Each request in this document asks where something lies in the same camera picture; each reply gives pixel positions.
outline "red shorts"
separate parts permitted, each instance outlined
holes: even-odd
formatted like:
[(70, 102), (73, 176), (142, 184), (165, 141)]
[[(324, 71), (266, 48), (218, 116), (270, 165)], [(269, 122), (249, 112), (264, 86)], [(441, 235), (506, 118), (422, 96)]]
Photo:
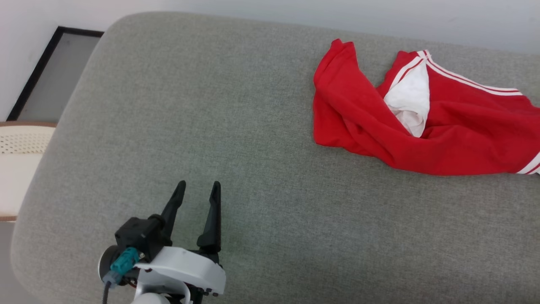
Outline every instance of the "red shorts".
[(540, 108), (517, 89), (445, 70), (427, 51), (399, 52), (374, 88), (354, 44), (337, 39), (314, 83), (317, 144), (433, 175), (540, 173)]

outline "white stripe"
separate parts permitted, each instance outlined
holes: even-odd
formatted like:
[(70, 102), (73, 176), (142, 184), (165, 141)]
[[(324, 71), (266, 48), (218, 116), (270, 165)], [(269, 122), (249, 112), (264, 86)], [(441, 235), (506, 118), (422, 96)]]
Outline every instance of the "white stripe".
[(538, 152), (538, 154), (535, 156), (535, 158), (533, 158), (532, 161), (527, 166), (525, 166), (525, 168), (523, 168), (519, 172), (517, 172), (517, 174), (526, 174), (530, 170), (533, 170), (534, 167), (536, 167), (539, 163), (540, 163), (540, 152)]
[(540, 174), (540, 167), (536, 168), (533, 172), (529, 173), (529, 175), (532, 175), (532, 174), (535, 174), (535, 173)]
[[(428, 58), (431, 58), (431, 54), (429, 53), (428, 50), (426, 50), (426, 53), (428, 54)], [(477, 83), (477, 82), (475, 82), (475, 81), (472, 81), (472, 80), (468, 79), (467, 77), (465, 77), (465, 76), (463, 76), (463, 75), (456, 74), (456, 73), (454, 73), (454, 72), (451, 72), (451, 71), (449, 71), (449, 70), (443, 68), (442, 66), (438, 65), (432, 58), (431, 58), (431, 63), (432, 63), (434, 66), (438, 67), (440, 70), (445, 71), (445, 72), (447, 72), (448, 74), (450, 74), (450, 75), (452, 75), (452, 76), (454, 76), (454, 77), (458, 77), (458, 78), (461, 78), (461, 79), (463, 79), (463, 80), (470, 81), (470, 82), (472, 82), (473, 84), (479, 85), (480, 87), (484, 87), (484, 88), (486, 88), (486, 89), (500, 90), (500, 91), (517, 91), (517, 90), (518, 90), (518, 89), (515, 89), (515, 88), (498, 88), (498, 87), (491, 87), (491, 86), (489, 86), (489, 85), (479, 84), (479, 83)]]
[(448, 74), (445, 74), (444, 72), (442, 72), (441, 70), (439, 70), (438, 67), (434, 66), (430, 60), (427, 60), (427, 63), (428, 63), (428, 66), (433, 69), (433, 71), (441, 74), (442, 76), (446, 77), (446, 78), (450, 78), (450, 79), (453, 79), (457, 82), (461, 82), (463, 84), (466, 84), (470, 87), (473, 87), (473, 88), (476, 88), (476, 89), (479, 89), (479, 90), (482, 90), (482, 91), (485, 91), (485, 92), (488, 92), (490, 94), (493, 94), (493, 95), (500, 95), (500, 96), (517, 96), (517, 95), (523, 95), (521, 94), (521, 92), (517, 91), (517, 92), (498, 92), (498, 91), (492, 91), (492, 90), (489, 90), (489, 89), (486, 89), (484, 87), (481, 87), (480, 85), (475, 85), (475, 84), (472, 84), (470, 82), (467, 82), (463, 79), (460, 79), (460, 78), (457, 78), (457, 77), (454, 77), (454, 76), (450, 76)]
[(400, 81), (401, 76), (403, 76), (403, 74), (405, 74), (408, 69), (414, 67), (414, 65), (417, 64), (420, 60), (422, 60), (420, 57), (414, 57), (411, 62), (407, 63), (403, 68), (401, 68), (401, 70), (397, 72), (397, 75), (394, 78), (394, 81), (392, 81), (392, 84), (390, 85), (388, 91), (392, 90), (392, 88)]

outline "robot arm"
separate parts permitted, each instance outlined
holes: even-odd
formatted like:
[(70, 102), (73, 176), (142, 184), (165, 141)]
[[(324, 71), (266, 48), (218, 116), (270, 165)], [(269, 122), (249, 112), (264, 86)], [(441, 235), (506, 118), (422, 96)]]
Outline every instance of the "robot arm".
[(180, 303), (181, 299), (199, 304), (205, 295), (224, 293), (226, 276), (218, 256), (221, 185), (214, 182), (205, 229), (197, 240), (199, 250), (171, 247), (185, 188), (185, 181), (178, 183), (161, 215), (147, 220), (132, 217), (114, 234), (117, 245), (110, 246), (99, 263), (99, 276), (105, 283), (104, 304), (109, 288), (116, 285), (136, 288), (132, 304)]

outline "black frame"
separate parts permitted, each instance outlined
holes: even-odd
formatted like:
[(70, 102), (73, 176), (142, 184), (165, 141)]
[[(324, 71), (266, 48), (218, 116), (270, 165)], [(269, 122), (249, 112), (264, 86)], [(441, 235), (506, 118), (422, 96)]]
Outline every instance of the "black frame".
[(39, 58), (39, 61), (37, 62), (36, 67), (34, 68), (34, 71), (30, 75), (30, 78), (28, 78), (28, 81), (26, 82), (26, 85), (21, 91), (21, 94), (19, 95), (17, 102), (13, 106), (13, 109), (11, 109), (11, 112), (8, 116), (7, 121), (16, 121), (19, 118), (19, 115), (21, 115), (21, 112), (23, 111), (26, 101), (30, 97), (30, 94), (32, 93), (34, 87), (36, 86), (39, 80), (39, 77), (41, 76), (41, 74), (43, 73), (43, 70), (47, 66), (47, 62), (49, 62), (49, 59), (51, 58), (52, 53), (55, 51), (56, 46), (58, 45), (58, 42), (60, 42), (60, 38), (62, 38), (64, 34), (73, 34), (73, 35), (101, 38), (103, 36), (103, 33), (104, 32), (100, 32), (100, 31), (58, 27), (55, 33), (52, 34), (52, 38), (49, 41), (49, 44), (47, 44), (47, 47), (43, 51), (41, 58)]

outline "gray sofa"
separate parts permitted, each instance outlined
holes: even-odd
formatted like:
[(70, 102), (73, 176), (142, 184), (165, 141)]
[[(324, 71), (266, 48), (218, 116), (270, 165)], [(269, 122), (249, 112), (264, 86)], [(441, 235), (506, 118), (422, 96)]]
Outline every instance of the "gray sofa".
[[(331, 29), (153, 12), (114, 24), (39, 165), (11, 252), (45, 303), (97, 303), (101, 253), (187, 181), (173, 232), (196, 248), (222, 184), (226, 294), (205, 303), (539, 303), (540, 179), (394, 170), (312, 138), (313, 73), (353, 41), (379, 84), (429, 49), (540, 106), (540, 57)], [(129, 303), (130, 287), (109, 303)]]

